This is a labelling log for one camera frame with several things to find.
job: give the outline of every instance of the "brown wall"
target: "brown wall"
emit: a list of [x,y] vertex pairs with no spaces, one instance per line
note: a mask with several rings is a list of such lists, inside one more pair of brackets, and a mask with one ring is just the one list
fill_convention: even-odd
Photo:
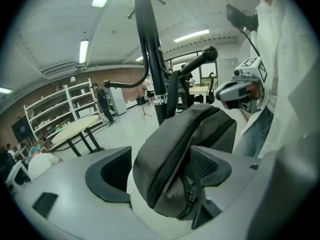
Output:
[[[138,68],[97,70],[76,75],[74,84],[87,82],[88,78],[91,79],[92,83],[96,82],[100,86],[103,86],[105,80],[131,84],[137,82],[142,74],[143,69]],[[5,146],[7,143],[12,146],[18,144],[11,126],[17,122],[19,116],[25,116],[24,105],[29,106],[40,100],[41,96],[45,97],[54,93],[57,83],[68,86],[73,85],[70,84],[70,77],[49,83],[22,97],[0,115],[0,147]],[[122,89],[122,93],[126,103],[135,101],[138,96],[144,95],[142,85],[132,89]]]

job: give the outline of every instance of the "white ceiling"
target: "white ceiling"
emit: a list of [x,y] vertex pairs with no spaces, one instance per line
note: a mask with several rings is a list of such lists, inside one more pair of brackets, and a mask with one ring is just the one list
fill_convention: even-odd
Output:
[[[43,76],[41,70],[79,61],[80,41],[89,40],[87,66],[136,64],[140,47],[135,17],[127,18],[133,0],[108,0],[103,8],[93,0],[29,0],[8,36],[1,60],[0,86],[13,89],[2,100],[26,93],[64,74]],[[199,50],[200,40],[211,44],[238,42],[239,32],[226,19],[230,3],[253,14],[259,0],[151,0],[165,59]],[[179,43],[181,36],[209,29],[210,34]],[[65,75],[75,72],[67,70]]]

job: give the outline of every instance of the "floor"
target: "floor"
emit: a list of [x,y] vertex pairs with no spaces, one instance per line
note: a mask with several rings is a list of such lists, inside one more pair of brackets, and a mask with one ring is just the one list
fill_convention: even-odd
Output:
[[[234,144],[236,145],[240,139],[240,132],[246,126],[247,121],[239,110],[226,110],[222,106],[220,101],[216,101],[213,105],[219,107],[220,109],[225,111],[231,118],[237,121],[237,131]],[[158,128],[155,107],[153,105],[144,105],[143,107],[145,112],[152,116],[145,116],[145,121],[141,118],[143,115],[142,107],[135,106],[129,109],[127,113],[116,116],[114,118],[116,123],[112,127],[106,127],[105,125],[100,124],[93,128],[93,135],[97,139],[99,145],[105,149],[131,146],[133,164],[140,147],[143,145],[146,139]],[[75,143],[79,139],[80,138],[74,139],[73,143]],[[94,145],[89,137],[87,137],[86,139],[93,147]],[[79,141],[77,144],[75,144],[75,146],[83,156],[88,154],[89,150],[87,149],[83,141]],[[69,145],[65,144],[60,146],[58,150],[63,150],[68,147]],[[70,148],[63,151],[55,151],[53,154],[62,158],[63,160],[77,158]],[[179,221],[174,218],[167,218],[155,213],[148,207],[136,188],[132,172],[128,177],[127,193],[130,194],[131,205],[135,214],[141,220],[143,220],[149,228],[160,235],[163,239],[175,239],[191,232],[192,221]]]

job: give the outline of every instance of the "white chair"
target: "white chair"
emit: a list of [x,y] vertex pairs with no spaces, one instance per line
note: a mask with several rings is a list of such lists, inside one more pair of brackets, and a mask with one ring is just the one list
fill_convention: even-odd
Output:
[[5,184],[7,187],[10,187],[11,185],[17,190],[17,191],[21,191],[22,187],[21,185],[19,185],[18,183],[15,182],[15,178],[19,172],[19,170],[22,169],[24,171],[24,173],[29,177],[29,173],[26,169],[26,167],[23,165],[23,163],[21,161],[18,161],[13,167],[12,170],[10,171],[8,177],[6,178]]

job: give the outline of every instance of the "black jacket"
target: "black jacket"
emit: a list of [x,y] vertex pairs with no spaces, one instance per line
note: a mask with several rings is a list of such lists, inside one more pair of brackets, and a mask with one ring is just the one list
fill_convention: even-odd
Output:
[[107,91],[99,87],[97,90],[96,98],[102,110],[108,109]]

